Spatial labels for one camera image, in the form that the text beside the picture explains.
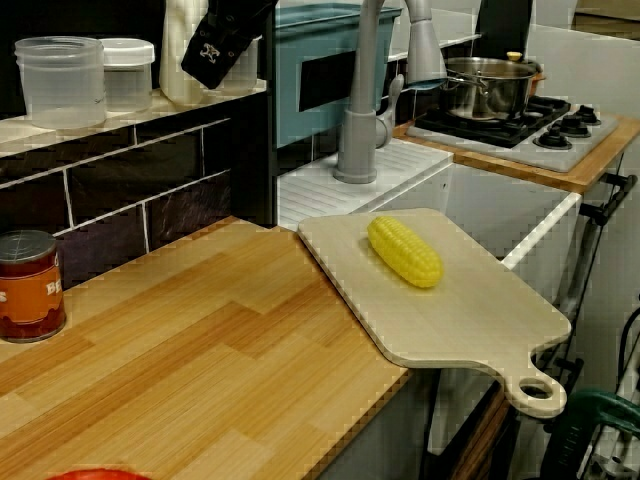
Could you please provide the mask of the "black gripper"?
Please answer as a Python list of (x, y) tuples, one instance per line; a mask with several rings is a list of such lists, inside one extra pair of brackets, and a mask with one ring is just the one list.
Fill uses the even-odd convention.
[(277, 0), (213, 0), (192, 35), (181, 61), (182, 70), (215, 89), (249, 47)]

